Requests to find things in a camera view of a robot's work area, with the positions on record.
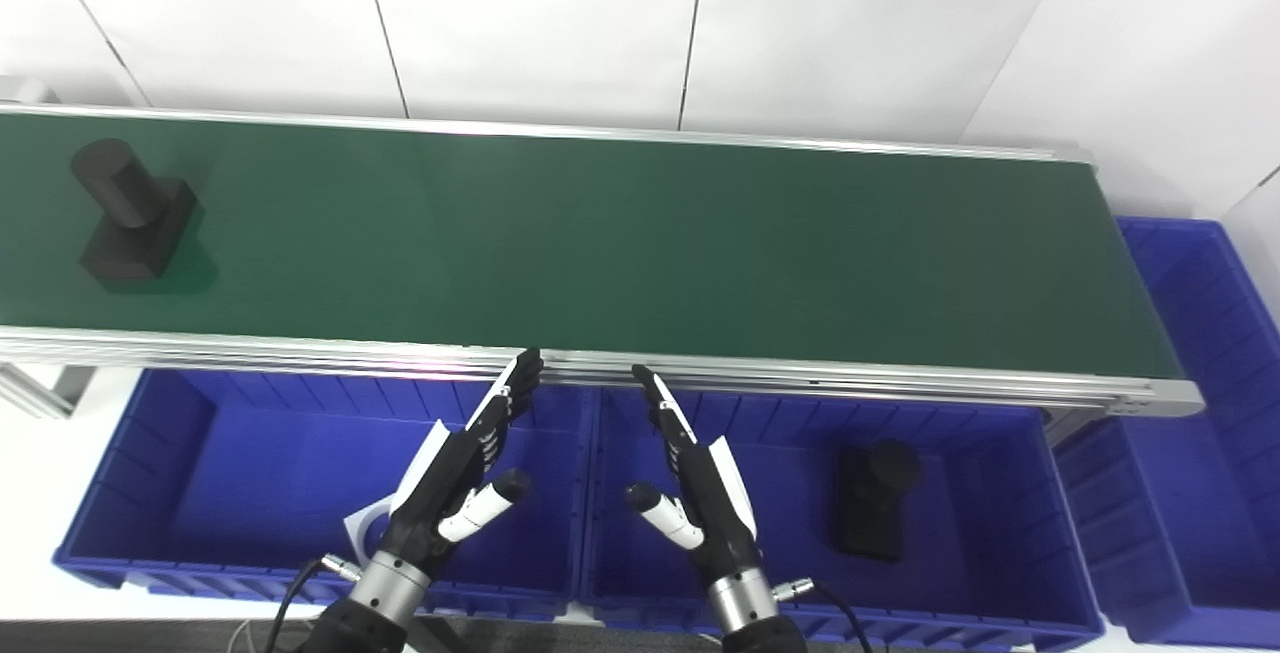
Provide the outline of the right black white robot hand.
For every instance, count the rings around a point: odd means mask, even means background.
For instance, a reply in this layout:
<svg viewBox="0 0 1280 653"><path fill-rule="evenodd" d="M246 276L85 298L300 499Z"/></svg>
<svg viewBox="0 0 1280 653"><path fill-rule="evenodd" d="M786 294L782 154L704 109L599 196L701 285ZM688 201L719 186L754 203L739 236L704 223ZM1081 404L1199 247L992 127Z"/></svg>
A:
<svg viewBox="0 0 1280 653"><path fill-rule="evenodd" d="M707 589L762 567L754 513L728 442L699 439L655 371L635 364L631 374L643 388L649 421L660 434L667 469L681 494L635 481L625 489L628 507L689 554Z"/></svg>

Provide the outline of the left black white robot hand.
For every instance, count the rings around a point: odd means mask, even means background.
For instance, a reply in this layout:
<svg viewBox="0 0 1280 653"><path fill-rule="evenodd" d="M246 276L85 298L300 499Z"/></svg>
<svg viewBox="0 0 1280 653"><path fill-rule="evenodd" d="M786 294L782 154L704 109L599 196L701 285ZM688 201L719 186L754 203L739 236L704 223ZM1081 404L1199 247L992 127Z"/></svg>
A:
<svg viewBox="0 0 1280 653"><path fill-rule="evenodd" d="M494 521L530 492L520 469L486 480L511 425L532 405L544 361L538 348L517 353L458 431L439 425L407 470L415 485L392 497L390 522L378 549L435 577L466 538Z"/></svg>

